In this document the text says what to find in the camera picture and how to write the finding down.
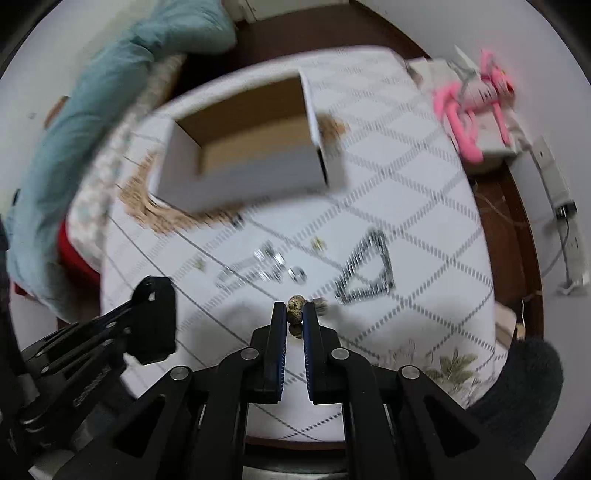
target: metal screw head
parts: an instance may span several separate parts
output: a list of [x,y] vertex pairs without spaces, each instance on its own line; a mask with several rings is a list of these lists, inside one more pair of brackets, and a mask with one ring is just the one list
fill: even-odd
[[412,365],[407,365],[406,367],[403,367],[400,373],[402,373],[402,376],[404,378],[408,378],[409,380],[416,380],[418,376],[421,374],[420,370]]
[[240,352],[240,356],[244,360],[254,360],[258,356],[258,350],[251,346],[246,347],[242,352]]
[[184,380],[189,376],[189,369],[187,367],[174,367],[170,371],[170,377],[173,380]]
[[350,355],[346,348],[335,348],[330,354],[335,360],[347,360]]

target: patterned pillow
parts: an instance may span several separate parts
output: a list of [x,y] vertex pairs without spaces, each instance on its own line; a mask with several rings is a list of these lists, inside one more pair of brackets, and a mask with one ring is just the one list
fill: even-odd
[[80,183],[66,219],[68,240],[84,261],[100,273],[107,215],[116,192],[122,156],[131,132],[174,86],[185,55],[173,55],[154,65],[148,85],[125,112],[121,122],[107,135]]

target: brass screw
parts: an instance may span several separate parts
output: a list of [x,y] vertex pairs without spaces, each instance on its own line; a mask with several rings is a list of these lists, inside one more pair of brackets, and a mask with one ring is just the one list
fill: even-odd
[[311,242],[312,249],[316,252],[322,252],[324,249],[326,249],[326,244],[324,243],[324,241],[318,238],[317,236],[315,236]]
[[197,268],[197,270],[205,272],[206,263],[203,258],[199,257],[193,260],[193,266]]

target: leaf print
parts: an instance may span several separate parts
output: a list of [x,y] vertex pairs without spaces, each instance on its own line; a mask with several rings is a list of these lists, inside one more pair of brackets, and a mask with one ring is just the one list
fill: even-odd
[[469,370],[464,370],[461,372],[454,372],[451,374],[449,381],[454,385],[462,384],[466,380],[472,378],[474,376],[474,372],[470,372]]
[[443,374],[439,370],[435,370],[434,368],[427,368],[423,371],[423,373],[433,381],[440,380],[443,378]]
[[441,356],[441,357],[439,357],[439,364],[441,365],[441,372],[446,377],[449,377],[452,374],[452,365],[453,365],[453,363],[449,361],[449,358],[448,357]]
[[424,372],[433,381],[441,384],[449,394],[455,394],[464,388],[464,382],[476,375],[467,367],[477,359],[478,356],[473,353],[460,356],[457,348],[455,348],[451,359],[445,355],[439,357],[440,370],[428,368]]

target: small metal part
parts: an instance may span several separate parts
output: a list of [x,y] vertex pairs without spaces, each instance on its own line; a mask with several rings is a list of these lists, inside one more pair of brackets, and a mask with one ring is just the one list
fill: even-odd
[[[347,284],[357,269],[368,256],[370,248],[379,253],[384,265],[378,278],[367,288],[354,288],[347,292]],[[395,287],[392,262],[388,252],[386,234],[382,230],[371,228],[351,253],[340,277],[335,280],[335,298],[340,304],[349,304],[360,300],[369,300],[387,295]]]
[[237,213],[230,219],[230,223],[236,230],[243,230],[244,228],[244,218],[240,213]]
[[417,367],[413,365],[407,365],[406,367],[402,368],[400,373],[402,373],[402,376],[404,378],[408,378],[409,380],[416,380],[421,372]]
[[297,324],[297,325],[290,325],[290,333],[295,337],[295,338],[302,338],[304,336],[304,332],[302,331],[301,328],[301,323]]
[[222,271],[217,274],[217,279],[220,281],[226,281],[230,275],[232,275],[232,270],[228,267],[224,267]]
[[255,250],[255,251],[253,252],[253,255],[256,257],[256,259],[257,259],[259,262],[264,262],[264,261],[267,259],[267,258],[266,258],[266,256],[265,256],[265,253],[264,253],[264,252],[263,252],[263,250],[261,250],[260,248],[259,248],[259,249],[257,249],[257,250]]
[[282,272],[282,268],[278,265],[274,265],[273,266],[273,270],[271,271],[271,277],[273,278],[273,280],[275,280],[277,283],[281,283],[283,282],[283,272]]
[[324,243],[323,240],[321,240],[320,238],[318,238],[317,236],[315,236],[312,240],[312,250],[314,250],[315,252],[322,252],[325,248],[326,248],[326,244]]
[[281,255],[279,252],[275,252],[275,254],[273,255],[273,260],[275,261],[277,267],[285,267],[285,258],[283,258],[283,255]]
[[271,242],[265,242],[254,251],[254,256],[259,262],[264,262],[275,255],[275,249]]
[[257,270],[256,274],[262,281],[269,281],[271,279],[271,276],[264,270]]
[[291,267],[287,273],[289,273],[290,278],[298,285],[303,285],[306,283],[306,272],[304,272],[300,267]]
[[316,315],[318,317],[323,317],[326,315],[329,309],[329,302],[324,297],[318,297],[317,299],[312,300],[314,303],[314,308],[316,309]]
[[258,356],[258,350],[251,346],[246,347],[242,352],[240,352],[240,356],[244,360],[254,360]]
[[330,354],[335,360],[347,360],[350,355],[346,348],[335,348]]
[[170,371],[170,377],[173,380],[184,380],[189,376],[189,369],[187,367],[174,367]]

